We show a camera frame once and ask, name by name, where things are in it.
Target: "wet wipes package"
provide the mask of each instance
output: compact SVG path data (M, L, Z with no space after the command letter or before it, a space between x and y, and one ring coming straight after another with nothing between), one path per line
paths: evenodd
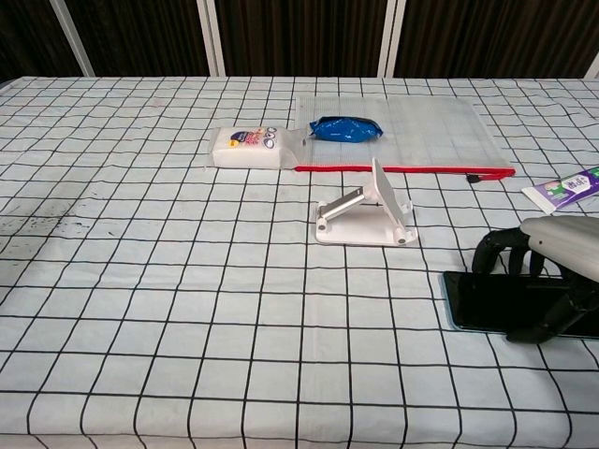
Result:
M216 128L209 164L225 168L294 168L305 130L276 126Z
M360 117L321 117L310 128L317 138L332 142L360 143L383 136L377 122Z

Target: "smartphone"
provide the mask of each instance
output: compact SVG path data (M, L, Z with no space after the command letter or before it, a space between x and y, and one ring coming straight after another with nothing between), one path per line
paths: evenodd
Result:
M460 329L510 332L533 326L568 291L557 278L443 273L449 312ZM599 338L599 310L587 313L562 335Z

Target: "table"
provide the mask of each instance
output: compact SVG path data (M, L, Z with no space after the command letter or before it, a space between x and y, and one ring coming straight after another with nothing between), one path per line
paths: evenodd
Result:
M517 176L391 174L417 244L318 245L315 203L368 174L204 168L208 129L292 126L303 94L466 98ZM599 80L13 81L0 446L596 447L599 344L459 332L440 273L599 165L597 120Z

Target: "white package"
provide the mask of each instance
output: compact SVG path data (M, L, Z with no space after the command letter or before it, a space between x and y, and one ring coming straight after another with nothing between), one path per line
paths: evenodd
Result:
M210 162L224 168L294 168L305 136L303 129L275 126L216 128Z

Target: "grid pattern tablecloth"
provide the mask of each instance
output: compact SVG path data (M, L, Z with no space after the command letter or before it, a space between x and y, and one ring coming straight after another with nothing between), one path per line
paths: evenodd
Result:
M292 126L301 94L467 98L518 174L389 175L417 244L318 245L315 203L368 174L203 168L207 129ZM599 165L598 95L579 80L14 81L0 447L597 447L599 344L456 331L440 273L541 214L521 187Z

